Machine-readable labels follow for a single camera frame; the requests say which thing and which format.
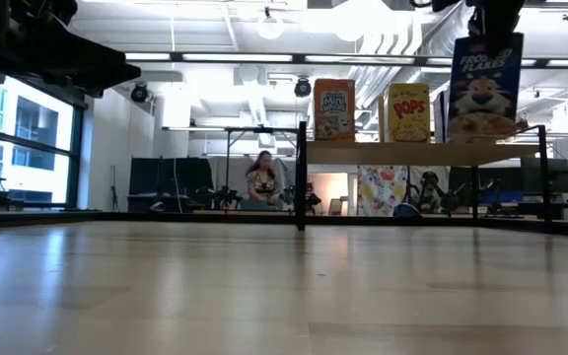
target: monitor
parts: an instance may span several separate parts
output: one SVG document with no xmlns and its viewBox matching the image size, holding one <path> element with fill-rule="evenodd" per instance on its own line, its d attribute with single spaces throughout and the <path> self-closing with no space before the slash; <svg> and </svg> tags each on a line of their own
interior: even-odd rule
<svg viewBox="0 0 568 355">
<path fill-rule="evenodd" d="M 523 192 L 542 192 L 540 158 L 521 158 Z M 564 159 L 548 159 L 551 193 L 568 193 L 568 165 Z"/>
</svg>

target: box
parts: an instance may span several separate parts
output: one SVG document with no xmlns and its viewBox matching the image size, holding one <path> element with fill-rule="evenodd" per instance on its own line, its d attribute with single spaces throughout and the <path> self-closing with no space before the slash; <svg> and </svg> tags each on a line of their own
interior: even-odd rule
<svg viewBox="0 0 568 355">
<path fill-rule="evenodd" d="M 315 140 L 354 142 L 354 80 L 317 79 Z"/>
<path fill-rule="evenodd" d="M 431 141 L 431 100 L 426 84 L 390 85 L 391 142 Z"/>
<path fill-rule="evenodd" d="M 513 34 L 493 55 L 485 43 L 472 36 L 455 44 L 448 120 L 454 142 L 493 142 L 516 132 L 523 35 Z"/>
</svg>

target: cereal box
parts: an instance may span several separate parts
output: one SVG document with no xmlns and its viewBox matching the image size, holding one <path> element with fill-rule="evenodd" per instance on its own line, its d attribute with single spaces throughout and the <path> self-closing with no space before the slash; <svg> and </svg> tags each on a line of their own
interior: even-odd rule
<svg viewBox="0 0 568 355">
<path fill-rule="evenodd" d="M 430 142 L 430 105 L 428 85 L 391 84 L 391 142 Z"/>
<path fill-rule="evenodd" d="M 315 81 L 315 140 L 354 142 L 354 80 Z"/>
<path fill-rule="evenodd" d="M 494 141 L 516 131 L 523 35 L 489 54 L 485 37 L 459 38 L 455 44 L 449 138 L 455 142 Z"/>
</svg>

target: wooden shelf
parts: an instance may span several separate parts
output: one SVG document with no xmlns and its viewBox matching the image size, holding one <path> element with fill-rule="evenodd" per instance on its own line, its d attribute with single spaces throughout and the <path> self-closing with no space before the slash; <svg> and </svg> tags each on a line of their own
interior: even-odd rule
<svg viewBox="0 0 568 355">
<path fill-rule="evenodd" d="M 537 152 L 537 144 L 308 142 L 307 163 L 476 167 Z"/>
</svg>

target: wooden floor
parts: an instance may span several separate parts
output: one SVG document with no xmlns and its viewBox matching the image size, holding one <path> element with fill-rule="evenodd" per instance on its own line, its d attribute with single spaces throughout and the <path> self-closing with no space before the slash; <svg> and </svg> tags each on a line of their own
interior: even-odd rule
<svg viewBox="0 0 568 355">
<path fill-rule="evenodd" d="M 564 355 L 568 240 L 454 228 L 2 229 L 0 354 Z"/>
</svg>

